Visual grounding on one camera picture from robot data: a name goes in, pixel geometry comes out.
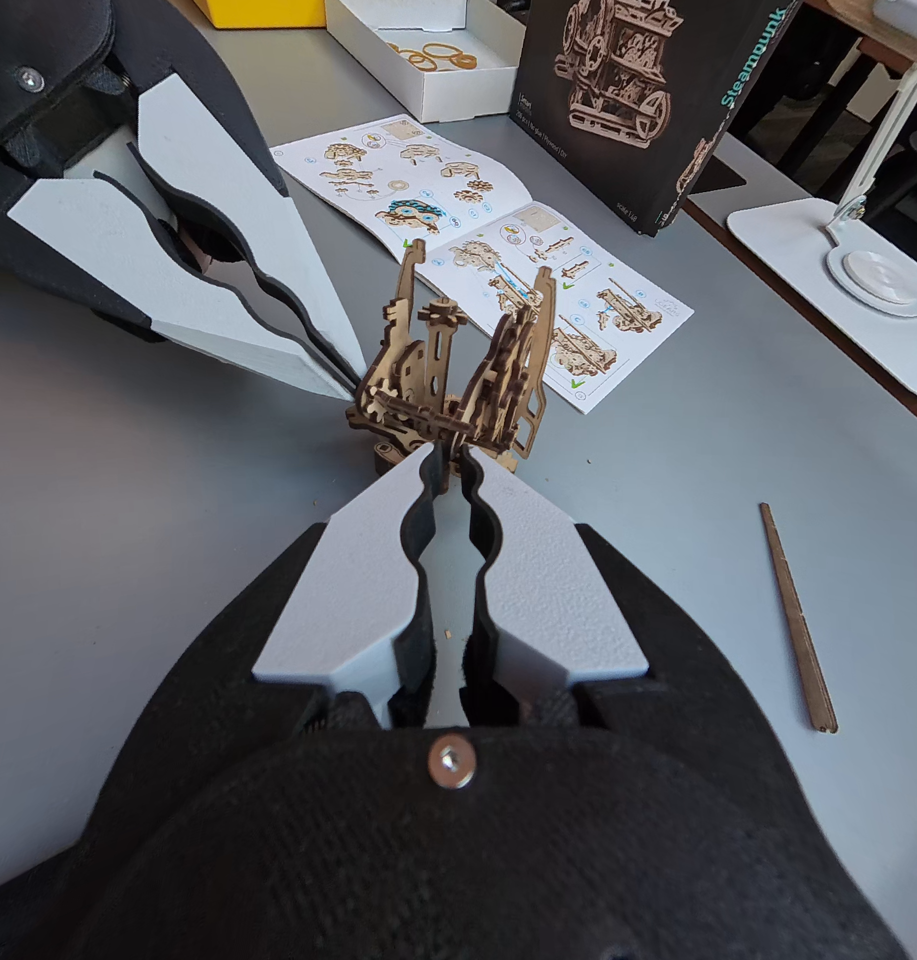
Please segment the white instruction booklet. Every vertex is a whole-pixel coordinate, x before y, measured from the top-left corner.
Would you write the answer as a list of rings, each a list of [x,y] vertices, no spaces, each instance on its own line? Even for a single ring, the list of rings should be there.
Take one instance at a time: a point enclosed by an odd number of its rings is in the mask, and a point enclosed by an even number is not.
[[[555,286],[546,384],[590,412],[678,330],[693,309],[535,200],[500,161],[405,114],[273,148],[274,160],[344,212],[397,261],[426,242],[418,273],[492,335],[537,306],[537,272]]]

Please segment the tan rubber bands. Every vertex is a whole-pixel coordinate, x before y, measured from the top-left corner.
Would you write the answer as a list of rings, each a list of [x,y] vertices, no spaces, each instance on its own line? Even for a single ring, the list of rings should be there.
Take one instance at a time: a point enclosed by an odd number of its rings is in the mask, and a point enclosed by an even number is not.
[[[431,41],[420,49],[402,47],[391,41],[387,46],[408,64],[423,73],[435,73],[450,70],[473,70],[478,66],[475,54],[450,43]]]

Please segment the white desk stand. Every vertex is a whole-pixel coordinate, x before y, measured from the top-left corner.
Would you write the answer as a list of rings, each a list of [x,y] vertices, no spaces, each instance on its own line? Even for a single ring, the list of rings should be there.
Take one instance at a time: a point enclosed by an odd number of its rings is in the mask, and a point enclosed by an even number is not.
[[[917,262],[860,218],[874,175],[917,102],[908,68],[841,200],[734,211],[732,234],[917,395]]]

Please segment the white cardboard box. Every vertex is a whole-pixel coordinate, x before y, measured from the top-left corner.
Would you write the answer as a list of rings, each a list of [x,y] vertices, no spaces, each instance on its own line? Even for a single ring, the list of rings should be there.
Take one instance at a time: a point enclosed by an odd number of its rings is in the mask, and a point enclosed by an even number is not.
[[[421,122],[505,114],[525,28],[489,1],[327,1],[329,33]],[[387,42],[446,42],[477,57],[473,70],[423,73]]]

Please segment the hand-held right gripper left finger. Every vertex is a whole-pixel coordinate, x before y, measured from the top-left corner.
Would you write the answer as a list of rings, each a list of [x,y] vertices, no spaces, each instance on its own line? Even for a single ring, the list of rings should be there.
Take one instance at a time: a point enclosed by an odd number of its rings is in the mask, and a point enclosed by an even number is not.
[[[332,515],[252,673],[361,693],[384,728],[420,726],[436,651],[426,573],[441,446],[427,442]]]

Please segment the black model kit box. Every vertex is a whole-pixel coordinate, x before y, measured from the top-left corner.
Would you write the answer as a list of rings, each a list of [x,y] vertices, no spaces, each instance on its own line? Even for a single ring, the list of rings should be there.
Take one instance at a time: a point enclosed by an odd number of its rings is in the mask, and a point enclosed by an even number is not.
[[[533,1],[510,117],[637,233],[654,236],[799,6]]]

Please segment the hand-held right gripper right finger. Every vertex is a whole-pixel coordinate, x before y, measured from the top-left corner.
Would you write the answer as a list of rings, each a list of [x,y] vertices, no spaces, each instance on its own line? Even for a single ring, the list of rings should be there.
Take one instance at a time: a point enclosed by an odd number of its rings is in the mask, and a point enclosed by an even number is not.
[[[473,725],[505,726],[576,683],[640,677],[648,661],[576,524],[476,447],[461,450],[469,537],[485,560],[463,658]]]

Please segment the yellow plastic bin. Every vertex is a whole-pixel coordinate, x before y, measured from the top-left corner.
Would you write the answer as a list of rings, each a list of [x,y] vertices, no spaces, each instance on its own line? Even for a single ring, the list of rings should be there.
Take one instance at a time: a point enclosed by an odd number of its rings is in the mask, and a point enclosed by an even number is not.
[[[194,1],[219,30],[324,29],[325,1]]]

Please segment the tapered wooden stick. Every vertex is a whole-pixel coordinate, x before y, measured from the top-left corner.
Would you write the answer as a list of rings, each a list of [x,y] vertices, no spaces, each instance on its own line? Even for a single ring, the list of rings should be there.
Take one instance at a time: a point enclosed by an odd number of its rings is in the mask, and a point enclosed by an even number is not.
[[[819,733],[835,735],[839,731],[835,709],[804,617],[800,596],[782,547],[772,509],[769,504],[763,502],[759,505],[759,510],[811,726]]]

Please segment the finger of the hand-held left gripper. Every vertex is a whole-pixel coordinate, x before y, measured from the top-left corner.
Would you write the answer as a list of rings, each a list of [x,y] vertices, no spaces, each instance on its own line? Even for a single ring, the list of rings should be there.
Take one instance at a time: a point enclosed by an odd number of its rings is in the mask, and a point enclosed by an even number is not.
[[[187,221],[221,235],[351,385],[366,373],[352,324],[289,195],[177,74],[138,98],[140,165]]]
[[[352,400],[302,342],[262,326],[234,288],[167,251],[151,212],[116,181],[39,179],[8,217],[138,308],[165,338],[311,393]]]

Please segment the wooden gear model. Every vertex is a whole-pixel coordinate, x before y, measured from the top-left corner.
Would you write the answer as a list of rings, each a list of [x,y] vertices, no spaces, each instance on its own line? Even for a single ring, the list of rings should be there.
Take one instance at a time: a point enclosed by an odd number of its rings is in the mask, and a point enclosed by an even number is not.
[[[446,469],[460,472],[463,444],[481,448],[514,473],[530,456],[545,409],[544,372],[553,342],[557,285],[549,267],[537,271],[538,301],[513,301],[488,352],[462,395],[447,393],[452,340],[468,316],[445,296],[418,312],[427,341],[410,332],[423,239],[406,249],[396,298],[383,308],[380,350],[346,411],[349,426],[380,435],[376,470],[385,474],[428,442],[441,442]]]

